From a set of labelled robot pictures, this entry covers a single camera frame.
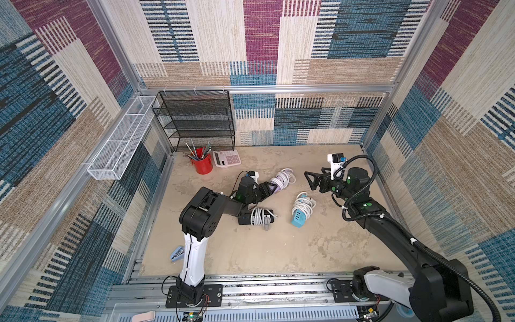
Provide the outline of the purple power strip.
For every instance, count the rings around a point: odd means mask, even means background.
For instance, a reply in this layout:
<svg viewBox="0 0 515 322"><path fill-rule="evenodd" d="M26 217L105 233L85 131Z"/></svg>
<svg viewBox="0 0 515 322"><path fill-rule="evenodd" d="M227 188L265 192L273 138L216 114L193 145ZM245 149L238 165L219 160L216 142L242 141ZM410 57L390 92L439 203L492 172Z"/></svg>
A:
<svg viewBox="0 0 515 322"><path fill-rule="evenodd" d="M279 173L277 173L274 178L271 178L270 183L272 183L272 186L274 187L273 194L278 193L281 190L287 188L287 186L290 183L290 175L291 172L282 170Z"/></svg>

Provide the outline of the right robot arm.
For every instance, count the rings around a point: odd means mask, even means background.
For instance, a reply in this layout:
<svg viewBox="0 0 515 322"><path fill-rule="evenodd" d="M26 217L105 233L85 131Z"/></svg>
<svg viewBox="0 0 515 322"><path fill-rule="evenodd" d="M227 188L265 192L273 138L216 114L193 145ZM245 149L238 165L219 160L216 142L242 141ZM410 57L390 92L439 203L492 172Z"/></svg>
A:
<svg viewBox="0 0 515 322"><path fill-rule="evenodd" d="M480 288L458 260L447 260L417 240L370 195L377 172L344 162L321 173L304 173L311 190L331 193L344 221L356 222L382 241L411 273L411 279L376 266L355 270L357 300L385 296L411 309L420 321L456 321L474 312L472 291Z"/></svg>

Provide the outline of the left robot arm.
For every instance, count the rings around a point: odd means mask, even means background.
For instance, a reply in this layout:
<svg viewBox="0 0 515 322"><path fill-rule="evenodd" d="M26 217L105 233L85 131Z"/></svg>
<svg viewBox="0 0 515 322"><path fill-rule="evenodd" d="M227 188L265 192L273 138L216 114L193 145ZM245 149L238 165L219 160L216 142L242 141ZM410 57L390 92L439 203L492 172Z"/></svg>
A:
<svg viewBox="0 0 515 322"><path fill-rule="evenodd" d="M272 196L278 185L257 183L249 175L241 178L239 187L230 195L201 187L182 210L179 222L185 237L184 262L176 283L169 288L166 308L221 306L220 284L205 284L205 256L209 238L215 232L223 214L237 218L239 225L261 226L268 229L276 215L258 204Z"/></svg>

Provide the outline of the black power strip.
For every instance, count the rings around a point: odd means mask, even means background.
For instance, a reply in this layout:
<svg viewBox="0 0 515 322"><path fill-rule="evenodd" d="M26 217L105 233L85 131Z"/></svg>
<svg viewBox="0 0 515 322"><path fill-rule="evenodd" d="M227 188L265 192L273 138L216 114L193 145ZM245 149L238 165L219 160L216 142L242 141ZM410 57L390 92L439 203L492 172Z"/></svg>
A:
<svg viewBox="0 0 515 322"><path fill-rule="evenodd" d="M267 230L270 224L274 222L275 217L276 215L272 209L255 207L242 213L237 219L240 225L264 226Z"/></svg>

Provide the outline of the teal power strip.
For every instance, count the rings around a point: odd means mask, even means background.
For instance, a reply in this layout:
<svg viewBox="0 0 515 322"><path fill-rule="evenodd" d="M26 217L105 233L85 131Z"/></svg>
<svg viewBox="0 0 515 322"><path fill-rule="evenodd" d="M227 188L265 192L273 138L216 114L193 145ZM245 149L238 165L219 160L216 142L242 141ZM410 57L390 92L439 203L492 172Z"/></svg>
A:
<svg viewBox="0 0 515 322"><path fill-rule="evenodd" d="M299 193L293 204L291 224L297 228L303 227L312 215L316 204L316 201L310 198L307 192Z"/></svg>

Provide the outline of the pink white calculator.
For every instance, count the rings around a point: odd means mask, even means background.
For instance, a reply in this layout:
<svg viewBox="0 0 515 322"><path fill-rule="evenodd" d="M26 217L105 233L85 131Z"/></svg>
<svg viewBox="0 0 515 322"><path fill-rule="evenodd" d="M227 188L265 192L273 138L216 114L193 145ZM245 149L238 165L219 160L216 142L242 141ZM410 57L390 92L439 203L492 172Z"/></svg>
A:
<svg viewBox="0 0 515 322"><path fill-rule="evenodd" d="M241 158L237 150L213 151L212 156L215 166L219 168L225 169L241 164Z"/></svg>

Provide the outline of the red metal pencil cup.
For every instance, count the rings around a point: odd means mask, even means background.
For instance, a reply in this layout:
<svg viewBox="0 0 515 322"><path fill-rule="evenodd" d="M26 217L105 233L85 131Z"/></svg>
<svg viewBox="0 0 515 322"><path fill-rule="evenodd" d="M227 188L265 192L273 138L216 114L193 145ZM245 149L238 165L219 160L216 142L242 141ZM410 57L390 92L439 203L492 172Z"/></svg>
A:
<svg viewBox="0 0 515 322"><path fill-rule="evenodd" d="M198 174L209 174L213 170L211 154L202 161L190 161Z"/></svg>

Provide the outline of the pencils in red cup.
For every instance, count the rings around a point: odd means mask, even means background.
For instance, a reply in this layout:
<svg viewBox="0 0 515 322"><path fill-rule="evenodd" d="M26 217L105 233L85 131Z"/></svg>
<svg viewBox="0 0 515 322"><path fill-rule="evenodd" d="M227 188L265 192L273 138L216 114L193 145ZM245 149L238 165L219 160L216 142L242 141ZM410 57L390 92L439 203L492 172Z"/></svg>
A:
<svg viewBox="0 0 515 322"><path fill-rule="evenodd" d="M191 145L186 144L186 147L190 152L190 154L188 154L187 157L190 158L192 161L202 161L206 159L211 153L210 142L208 142L206 146L201 147L199 152L195 148L193 142L191 142Z"/></svg>

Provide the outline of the blue stapler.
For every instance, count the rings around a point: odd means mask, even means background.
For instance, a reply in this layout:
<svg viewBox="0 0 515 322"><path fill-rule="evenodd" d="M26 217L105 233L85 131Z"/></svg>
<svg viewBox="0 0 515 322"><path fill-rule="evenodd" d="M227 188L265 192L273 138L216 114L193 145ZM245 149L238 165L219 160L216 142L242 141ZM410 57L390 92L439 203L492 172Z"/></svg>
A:
<svg viewBox="0 0 515 322"><path fill-rule="evenodd" d="M174 252L170 255L170 261L176 262L178 260L182 260L185 256L185 249L183 246L177 247Z"/></svg>

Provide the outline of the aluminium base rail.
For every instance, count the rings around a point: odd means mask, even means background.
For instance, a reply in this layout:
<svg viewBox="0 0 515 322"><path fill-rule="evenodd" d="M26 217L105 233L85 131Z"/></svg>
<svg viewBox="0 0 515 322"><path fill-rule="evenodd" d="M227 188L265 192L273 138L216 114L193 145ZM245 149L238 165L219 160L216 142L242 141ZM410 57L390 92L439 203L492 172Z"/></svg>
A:
<svg viewBox="0 0 515 322"><path fill-rule="evenodd" d="M207 284L220 284L219 306L208 305L204 321L355 321L375 300L357 302L348 297L335 302L329 279L351 280L351 272L282 273L266 275L212 275ZM155 321L178 321L190 307L167 307L166 292L173 279L133 274L127 284L111 289L102 321L131 321L153 312Z"/></svg>

